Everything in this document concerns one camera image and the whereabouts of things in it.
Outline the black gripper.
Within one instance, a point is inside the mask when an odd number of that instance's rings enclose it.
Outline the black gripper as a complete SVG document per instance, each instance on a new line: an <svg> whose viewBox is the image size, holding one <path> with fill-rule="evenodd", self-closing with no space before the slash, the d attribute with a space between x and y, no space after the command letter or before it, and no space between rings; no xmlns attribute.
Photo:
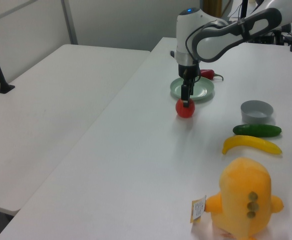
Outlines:
<svg viewBox="0 0 292 240"><path fill-rule="evenodd" d="M198 64L192 66L178 65L178 74L183 79L184 84L181 86L181 100L183 107L189 107L189 95L193 95L194 85L201 78Z"/></svg>

